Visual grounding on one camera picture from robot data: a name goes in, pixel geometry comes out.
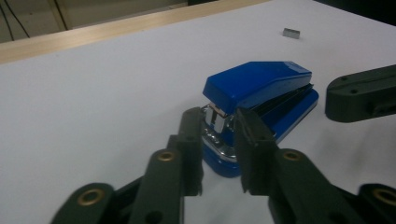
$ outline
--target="stapler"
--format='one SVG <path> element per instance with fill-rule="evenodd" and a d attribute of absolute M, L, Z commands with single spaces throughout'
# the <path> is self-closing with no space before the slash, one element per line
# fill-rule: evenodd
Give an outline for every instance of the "stapler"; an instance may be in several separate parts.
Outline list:
<path fill-rule="evenodd" d="M 204 160 L 219 175 L 240 175 L 233 148 L 237 107 L 256 112 L 279 143 L 318 101 L 312 73 L 293 62 L 250 62 L 207 78 L 204 96 Z"/>

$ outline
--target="blue stapler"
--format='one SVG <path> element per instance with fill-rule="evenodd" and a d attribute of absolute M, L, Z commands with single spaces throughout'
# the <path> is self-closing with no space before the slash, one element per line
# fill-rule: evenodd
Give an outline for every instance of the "blue stapler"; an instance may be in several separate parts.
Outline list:
<path fill-rule="evenodd" d="M 233 149 L 233 113 L 255 111 L 280 142 L 312 110 L 318 93 L 312 73 L 293 62 L 250 62 L 209 77 L 203 107 L 204 160 L 219 175 L 240 175 Z"/>

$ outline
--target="white table surface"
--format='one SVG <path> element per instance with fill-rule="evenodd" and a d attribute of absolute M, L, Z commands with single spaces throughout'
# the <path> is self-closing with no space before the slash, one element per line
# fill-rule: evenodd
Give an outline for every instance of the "white table surface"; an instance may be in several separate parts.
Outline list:
<path fill-rule="evenodd" d="M 282 36 L 284 28 L 300 39 Z M 280 143 L 307 154 L 334 185 L 396 188 L 396 116 L 344 124 L 324 115 L 336 77 L 396 64 L 396 28 L 308 0 L 275 0 L 0 65 L 0 223 L 49 223 L 91 182 L 141 176 L 177 133 L 182 112 L 208 103 L 205 79 L 249 61 L 313 72 L 317 107 Z M 186 223 L 273 223 L 266 197 L 204 164 L 204 194 Z"/>

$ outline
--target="table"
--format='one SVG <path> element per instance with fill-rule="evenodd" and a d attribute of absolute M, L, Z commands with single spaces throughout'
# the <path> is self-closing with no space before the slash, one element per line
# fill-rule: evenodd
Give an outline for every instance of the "table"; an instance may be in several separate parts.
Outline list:
<path fill-rule="evenodd" d="M 72 48 L 67 37 L 44 36 L 0 45 L 1 223 L 49 223 L 75 189 L 119 189 L 138 178 L 182 112 L 208 103 L 205 79 L 249 61 L 294 61 L 313 72 L 318 105 L 281 147 L 301 150 L 353 193 L 364 183 L 396 188 L 396 116 L 344 124 L 324 115 L 333 79 L 395 64 L 396 29 L 308 0 L 248 2 L 110 38 L 96 28 L 53 35 L 92 34 L 89 44 L 70 37 Z M 286 27 L 301 38 L 282 36 Z M 19 55 L 23 46 L 33 53 Z M 186 223 L 273 223 L 266 197 L 204 171 L 203 196 L 186 199 Z"/>

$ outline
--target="wooden edge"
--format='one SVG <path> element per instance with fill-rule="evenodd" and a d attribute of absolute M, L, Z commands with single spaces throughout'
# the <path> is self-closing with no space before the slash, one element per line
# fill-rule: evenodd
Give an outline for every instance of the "wooden edge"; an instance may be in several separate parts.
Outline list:
<path fill-rule="evenodd" d="M 220 0 L 51 35 L 41 35 L 30 39 L 2 43 L 0 44 L 0 63 L 9 63 L 62 49 L 71 49 L 120 35 L 131 34 L 179 21 L 201 18 L 267 1 L 269 0 Z"/>

